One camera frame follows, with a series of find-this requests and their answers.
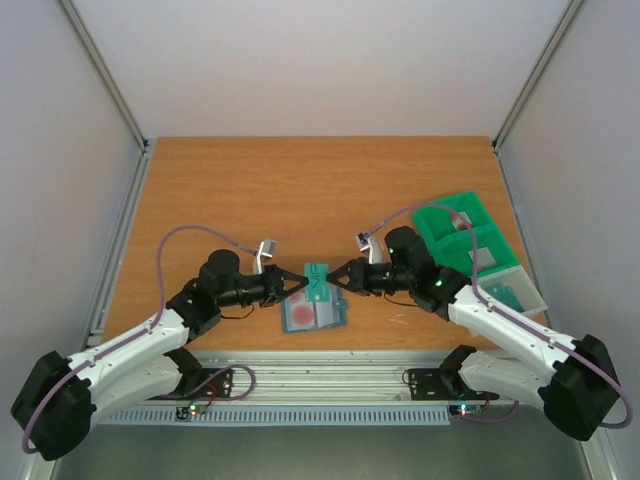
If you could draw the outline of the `blue card holder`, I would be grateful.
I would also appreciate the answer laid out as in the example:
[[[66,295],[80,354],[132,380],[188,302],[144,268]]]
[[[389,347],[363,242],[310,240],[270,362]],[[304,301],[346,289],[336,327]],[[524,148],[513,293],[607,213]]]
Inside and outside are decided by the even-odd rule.
[[[333,288],[326,302],[310,302],[304,293],[296,293],[280,304],[281,325],[285,334],[314,332],[347,325],[347,303],[343,292]]]

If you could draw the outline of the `teal VIP card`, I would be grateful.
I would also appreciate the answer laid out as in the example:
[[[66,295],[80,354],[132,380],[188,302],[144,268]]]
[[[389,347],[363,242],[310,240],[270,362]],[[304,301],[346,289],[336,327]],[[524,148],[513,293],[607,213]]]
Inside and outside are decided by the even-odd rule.
[[[329,265],[325,263],[306,263],[305,276],[308,285],[305,298],[308,302],[329,302],[331,299],[330,284],[327,281]]]

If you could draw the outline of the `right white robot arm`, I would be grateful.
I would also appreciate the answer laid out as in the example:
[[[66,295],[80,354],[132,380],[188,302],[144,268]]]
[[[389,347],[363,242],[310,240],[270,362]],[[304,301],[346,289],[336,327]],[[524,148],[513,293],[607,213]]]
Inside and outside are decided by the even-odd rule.
[[[355,258],[330,272],[328,282],[363,296],[405,291],[421,310],[489,339],[512,356],[501,360],[458,346],[439,367],[447,393],[491,393],[527,404],[579,441],[606,427],[606,416],[623,395],[602,341],[591,335],[577,340],[506,306],[471,277],[437,264],[408,226],[387,233],[385,244],[389,262]]]

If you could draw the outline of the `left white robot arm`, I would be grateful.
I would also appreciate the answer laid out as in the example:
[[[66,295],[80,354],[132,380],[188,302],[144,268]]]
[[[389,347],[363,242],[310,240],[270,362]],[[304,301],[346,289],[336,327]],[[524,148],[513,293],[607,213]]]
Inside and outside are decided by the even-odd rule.
[[[309,283],[276,265],[249,275],[239,266],[234,252],[216,250],[150,319],[83,352],[40,357],[10,409],[24,431],[23,451],[56,460],[121,409],[155,397],[192,397],[203,367],[187,344],[216,326],[224,308],[277,305]]]

